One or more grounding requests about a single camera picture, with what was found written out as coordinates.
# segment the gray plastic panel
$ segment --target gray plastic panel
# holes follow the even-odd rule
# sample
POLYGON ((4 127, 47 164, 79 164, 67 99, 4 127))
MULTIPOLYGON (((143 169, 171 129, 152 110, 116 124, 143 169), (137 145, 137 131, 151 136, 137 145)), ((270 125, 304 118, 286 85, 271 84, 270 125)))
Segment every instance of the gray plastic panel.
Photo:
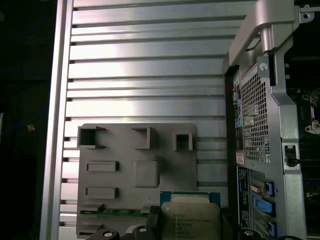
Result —
POLYGON ((197 191, 192 123, 85 124, 79 127, 78 237, 115 223, 122 235, 146 218, 84 215, 88 209, 144 210, 159 205, 160 191, 197 191))

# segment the screw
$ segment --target screw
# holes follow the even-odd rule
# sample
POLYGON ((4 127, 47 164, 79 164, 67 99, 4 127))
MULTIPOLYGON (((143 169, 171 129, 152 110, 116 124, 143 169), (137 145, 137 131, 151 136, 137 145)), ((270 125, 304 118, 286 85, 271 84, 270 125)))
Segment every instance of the screw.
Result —
POLYGON ((247 235, 247 236, 253 236, 254 232, 251 231, 251 230, 246 230, 246 231, 244 231, 244 234, 247 235))
POLYGON ((260 63, 259 65, 259 68, 262 70, 262 71, 266 71, 268 69, 268 64, 266 63, 260 63))
POLYGON ((109 238, 109 237, 111 237, 113 234, 114 234, 114 233, 113 233, 112 231, 107 231, 107 232, 105 232, 105 233, 103 234, 103 236, 109 238))

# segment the green circuit board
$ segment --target green circuit board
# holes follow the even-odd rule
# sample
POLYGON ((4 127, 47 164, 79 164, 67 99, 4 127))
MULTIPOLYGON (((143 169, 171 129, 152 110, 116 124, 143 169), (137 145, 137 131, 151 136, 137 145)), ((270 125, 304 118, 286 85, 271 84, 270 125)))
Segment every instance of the green circuit board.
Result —
POLYGON ((148 213, 141 213, 140 210, 132 209, 103 209, 100 211, 81 211, 81 215, 98 215, 98 216, 131 216, 147 218, 148 213))

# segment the blue latch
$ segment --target blue latch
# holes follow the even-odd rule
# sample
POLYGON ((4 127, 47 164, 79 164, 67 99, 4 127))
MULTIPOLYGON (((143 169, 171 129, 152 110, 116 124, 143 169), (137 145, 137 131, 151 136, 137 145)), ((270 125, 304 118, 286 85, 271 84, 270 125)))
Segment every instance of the blue latch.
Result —
POLYGON ((275 196, 275 185, 273 182, 271 181, 266 181, 264 183, 264 189, 265 192, 270 196, 270 197, 274 197, 275 196))
POLYGON ((261 211, 268 213, 270 215, 274 214, 274 204, 263 199, 262 197, 253 197, 253 205, 255 208, 260 209, 261 211))
POLYGON ((272 237, 277 236, 277 224, 275 222, 268 222, 268 232, 272 237))

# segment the dark background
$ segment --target dark background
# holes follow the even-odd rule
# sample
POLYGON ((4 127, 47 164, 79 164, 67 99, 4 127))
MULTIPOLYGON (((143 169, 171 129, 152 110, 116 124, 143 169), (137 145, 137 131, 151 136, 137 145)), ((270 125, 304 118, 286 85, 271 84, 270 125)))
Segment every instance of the dark background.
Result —
POLYGON ((6 239, 39 239, 56 10, 55 0, 0 0, 5 15, 0 22, 0 169, 6 239))

